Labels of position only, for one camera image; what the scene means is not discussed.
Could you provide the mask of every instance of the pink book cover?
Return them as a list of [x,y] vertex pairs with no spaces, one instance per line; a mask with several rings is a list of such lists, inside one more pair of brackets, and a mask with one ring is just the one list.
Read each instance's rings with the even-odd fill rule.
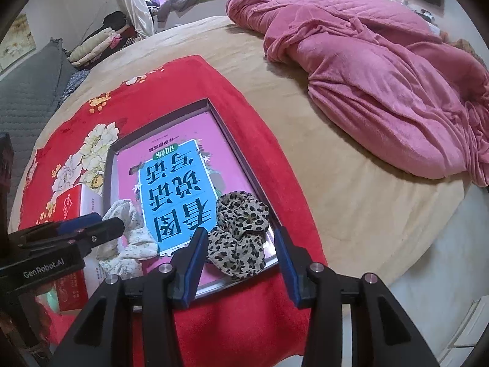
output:
[[[142,140],[136,145],[121,150],[116,156],[118,172],[118,197],[130,199],[134,203],[136,208],[144,216],[145,224],[148,229],[150,229],[152,234],[154,232],[152,231],[152,227],[154,227],[154,225],[152,226],[152,222],[150,222],[148,217],[151,216],[152,211],[150,210],[150,207],[154,203],[150,206],[148,197],[140,194],[142,188],[141,182],[143,182],[143,171],[145,168],[140,170],[140,175],[129,175],[129,172],[131,169],[134,171],[134,168],[141,165],[142,162],[145,162],[146,167],[154,164],[156,152],[159,152],[157,156],[165,155],[165,152],[163,152],[164,150],[173,150],[175,147],[178,148],[179,146],[180,150],[184,150],[185,145],[189,145],[189,141],[194,141],[195,145],[198,147],[198,150],[196,150],[197,155],[200,155],[201,163],[204,166],[204,170],[207,172],[206,178],[207,180],[210,180],[210,185],[214,190],[214,195],[212,195],[212,192],[210,193],[210,197],[213,199],[208,199],[209,204],[207,207],[210,210],[209,214],[213,215],[213,220],[210,220],[209,224],[211,222],[212,225],[215,224],[216,197],[233,191],[245,191],[255,194],[251,184],[248,181],[248,178],[241,168],[241,165],[236,159],[233,150],[227,143],[226,138],[222,134],[221,129],[212,116],[212,113],[209,111],[200,113],[196,116],[188,118],[187,120],[184,120],[183,122],[175,124],[174,126],[163,130],[154,136]],[[266,260],[275,256],[273,231],[270,228],[267,232],[267,242],[264,244],[264,249]],[[161,257],[144,261],[143,271],[148,273],[150,270],[154,269],[160,264],[169,262],[171,260],[171,256],[165,251],[167,250],[162,250],[160,248]],[[223,280],[225,278],[227,278],[226,275],[221,273],[216,267],[214,267],[214,265],[206,263],[200,277],[197,296],[199,296],[199,290],[201,288],[216,282],[223,282],[225,281]]]

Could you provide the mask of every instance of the red box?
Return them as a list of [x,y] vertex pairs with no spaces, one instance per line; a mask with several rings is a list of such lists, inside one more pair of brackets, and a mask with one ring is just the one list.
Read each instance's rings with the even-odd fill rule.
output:
[[[86,185],[78,184],[58,196],[52,219],[55,222],[65,221],[92,212],[102,213],[102,197]],[[89,296],[105,278],[102,277],[103,272],[99,272],[102,270],[98,267],[98,263],[92,263],[91,259],[94,257],[85,257],[85,268],[83,270],[55,281],[61,313],[83,308],[88,302]]]

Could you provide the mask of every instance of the floor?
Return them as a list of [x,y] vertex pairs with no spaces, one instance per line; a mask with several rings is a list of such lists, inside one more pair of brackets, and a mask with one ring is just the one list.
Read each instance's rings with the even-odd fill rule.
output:
[[[473,300],[489,294],[489,192],[471,186],[428,251],[390,287],[438,356]],[[299,367],[292,356],[276,367]],[[351,319],[343,321],[343,367],[351,366]]]

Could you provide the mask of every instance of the pink quilt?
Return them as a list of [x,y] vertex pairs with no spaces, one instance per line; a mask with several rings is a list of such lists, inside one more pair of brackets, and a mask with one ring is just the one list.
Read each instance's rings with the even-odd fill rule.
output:
[[314,102],[380,159],[429,179],[468,171],[488,185],[488,73],[408,8],[388,0],[229,0],[227,13],[265,35],[270,61],[304,68]]

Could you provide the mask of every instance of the beige bed sheet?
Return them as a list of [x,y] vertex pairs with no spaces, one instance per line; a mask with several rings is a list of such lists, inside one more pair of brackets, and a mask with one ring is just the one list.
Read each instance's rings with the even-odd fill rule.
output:
[[[329,265],[341,274],[377,272],[386,283],[393,282],[447,224],[464,198],[468,177],[425,180],[378,160],[315,107],[307,96],[306,73],[267,62],[262,43],[260,35],[226,17],[140,41],[92,69],[48,122],[36,148],[88,99],[175,58],[201,55],[243,93],[277,137],[304,191]],[[10,231],[19,223],[25,175]]]

